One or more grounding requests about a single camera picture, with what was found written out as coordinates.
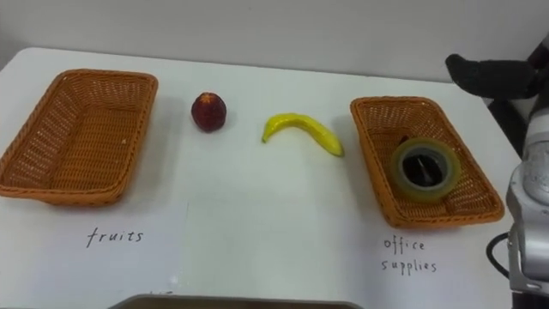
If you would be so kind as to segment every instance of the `banana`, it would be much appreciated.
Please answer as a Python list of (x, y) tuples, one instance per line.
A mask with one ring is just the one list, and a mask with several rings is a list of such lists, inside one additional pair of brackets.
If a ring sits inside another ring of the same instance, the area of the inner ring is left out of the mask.
[(262, 142), (276, 132), (288, 127), (296, 127), (309, 133), (326, 151), (335, 156), (343, 156), (343, 147), (337, 136), (328, 128), (307, 115), (283, 113), (269, 118), (265, 124)]

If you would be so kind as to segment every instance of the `tape roll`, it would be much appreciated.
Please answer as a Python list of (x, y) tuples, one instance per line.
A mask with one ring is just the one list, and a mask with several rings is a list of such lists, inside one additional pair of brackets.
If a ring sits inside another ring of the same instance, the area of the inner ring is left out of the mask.
[(454, 150), (426, 137), (403, 142), (391, 156), (390, 174), (410, 200), (435, 203), (454, 190), (462, 165)]

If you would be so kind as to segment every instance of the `wicker basket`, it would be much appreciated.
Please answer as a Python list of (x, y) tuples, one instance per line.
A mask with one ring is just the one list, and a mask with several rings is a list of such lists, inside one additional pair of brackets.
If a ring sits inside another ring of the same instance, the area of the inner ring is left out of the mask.
[(157, 88), (154, 76), (141, 73), (57, 76), (0, 160), (0, 195), (115, 203), (130, 181)]
[[(503, 217), (499, 195), (435, 102), (417, 97), (362, 98), (353, 101), (351, 113), (376, 199), (392, 227), (455, 227)], [(440, 203), (409, 201), (388, 180), (391, 155), (404, 136), (437, 139), (460, 159), (460, 180)]]

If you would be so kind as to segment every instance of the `basket rim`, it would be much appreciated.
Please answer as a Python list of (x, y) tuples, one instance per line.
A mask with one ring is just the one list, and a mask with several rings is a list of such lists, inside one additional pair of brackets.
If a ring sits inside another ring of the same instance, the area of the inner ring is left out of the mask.
[(467, 157), (467, 159), (470, 161), (471, 165), (474, 168), (474, 171), (481, 177), (482, 182), (487, 184), (485, 185), (486, 189), (490, 192), (490, 195), (492, 197), (495, 197), (492, 199), (494, 202), (494, 207), (491, 211), (486, 211), (483, 214), (479, 215), (441, 215), (436, 218), (419, 218), (419, 217), (413, 217), (410, 215), (403, 214), (401, 210), (396, 207), (398, 202), (395, 199), (394, 193), (392, 188), (389, 185), (389, 181), (387, 180), (387, 175), (385, 174), (381, 161), (379, 160), (377, 154), (373, 149), (375, 148), (373, 145), (373, 142), (371, 141), (370, 134), (368, 134), (367, 131), (365, 131), (365, 134), (360, 134), (360, 138), (364, 139), (364, 142), (367, 142), (368, 148), (373, 153), (372, 159), (375, 162), (375, 168), (377, 174), (381, 177), (381, 180), (383, 182), (383, 186), (385, 187), (386, 191), (389, 193), (389, 199), (391, 201), (390, 205), (386, 205), (390, 207), (392, 210), (396, 212), (398, 215), (399, 221), (405, 221), (406, 223), (421, 223), (424, 225), (424, 227), (428, 227), (429, 225), (437, 225), (436, 222), (441, 221), (475, 221), (475, 222), (489, 222), (489, 221), (497, 221), (500, 220), (504, 216), (504, 204), (501, 198), (499, 197), (496, 190), (493, 188), (492, 183), (488, 180), (486, 175), (482, 172), (482, 169), (480, 168), (477, 161), (474, 159), (473, 154), (471, 154), (469, 148), (465, 144), (465, 142), (462, 140), (462, 138), (459, 136), (457, 131), (455, 130), (455, 127), (452, 125), (452, 123), (449, 121), (449, 119), (446, 117), (443, 109), (440, 107), (440, 105), (435, 102), (434, 100), (431, 100), (426, 97), (420, 97), (420, 96), (377, 96), (377, 97), (361, 97), (354, 99), (351, 102), (351, 111), (354, 118), (354, 121), (356, 123), (359, 123), (360, 126), (363, 128), (365, 127), (365, 120), (362, 118), (361, 113), (359, 112), (359, 106), (368, 104), (368, 103), (384, 103), (384, 102), (401, 102), (401, 101), (415, 101), (415, 102), (423, 102), (430, 107), (433, 107), (437, 110), (437, 112), (442, 116), (441, 120), (443, 121), (443, 125), (447, 126), (449, 128), (449, 133), (454, 137), (461, 145), (464, 147), (462, 148), (463, 154)]
[(148, 90), (147, 102), (149, 103), (145, 104), (144, 106), (146, 106), (146, 108), (142, 108), (142, 111), (140, 112), (139, 122), (138, 122), (139, 125), (137, 126), (133, 136), (130, 139), (130, 146), (129, 146), (127, 158), (124, 160), (124, 167), (120, 168), (121, 172), (118, 175), (117, 180), (113, 182), (111, 185), (108, 185), (107, 187), (92, 189), (92, 190), (61, 190), (61, 189), (38, 189), (38, 188), (34, 189), (34, 188), (22, 188), (18, 186), (0, 184), (0, 193), (7, 193), (9, 195), (16, 195), (21, 197), (23, 197), (23, 195), (25, 194), (40, 194), (40, 195), (47, 195), (49, 197), (100, 195), (107, 192), (116, 191), (121, 185), (124, 185), (124, 183), (129, 181), (127, 179), (127, 176), (131, 172), (131, 167), (133, 166), (133, 163), (136, 159), (136, 152), (139, 150), (139, 147), (141, 146), (142, 141), (140, 141), (140, 139), (142, 139), (142, 137), (144, 136), (143, 127), (147, 123), (146, 119), (148, 118), (148, 115), (151, 112), (151, 107), (152, 107), (152, 104), (154, 103), (154, 97), (156, 96), (156, 93), (158, 91), (159, 82), (155, 76), (149, 73), (130, 72), (130, 71), (121, 71), (121, 70), (72, 69), (72, 70), (66, 70), (59, 73), (55, 77), (53, 82), (50, 84), (48, 89), (45, 91), (45, 93), (42, 95), (42, 97), (39, 100), (39, 103), (31, 112), (25, 124), (19, 130), (19, 132), (15, 136), (15, 139), (6, 148), (2, 158), (0, 159), (0, 175), (4, 173), (6, 167), (9, 165), (11, 159), (13, 158), (17, 150), (20, 148), (20, 146), (22, 146), (24, 141), (27, 140), (28, 135), (30, 134), (30, 132), (32, 132), (32, 128), (38, 122), (39, 115), (45, 110), (47, 103), (58, 91), (58, 88), (61, 82), (63, 81), (63, 79), (67, 76), (78, 76), (78, 75), (131, 76), (131, 77), (141, 78), (148, 82), (149, 90)]

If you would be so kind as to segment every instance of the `white tabletop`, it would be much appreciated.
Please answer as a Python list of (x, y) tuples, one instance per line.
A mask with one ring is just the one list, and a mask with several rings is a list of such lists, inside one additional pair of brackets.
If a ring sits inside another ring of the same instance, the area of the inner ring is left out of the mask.
[[(75, 68), (158, 77), (141, 163), (126, 198), (110, 209), (0, 198), (0, 306), (105, 308), (148, 293), (349, 301), (376, 309), (510, 306), (508, 282), (484, 253), (509, 229), (509, 215), (450, 230), (389, 227), (349, 112), (362, 96), (435, 100), (504, 198), (520, 161), (481, 99), (445, 83), (31, 48), (0, 71), (0, 151), (54, 76)], [(202, 91), (227, 104), (227, 123), (213, 134), (201, 133), (190, 118)], [(328, 154), (299, 130), (261, 144), (264, 122), (280, 112), (318, 119), (340, 137), (346, 156)], [(88, 243), (95, 228), (98, 236)], [(102, 233), (123, 240), (99, 242)], [(385, 247), (394, 237), (403, 238), (402, 253)], [(414, 250), (415, 242), (424, 249)], [(504, 245), (497, 257), (506, 263)], [(393, 262), (406, 269), (393, 270)]]

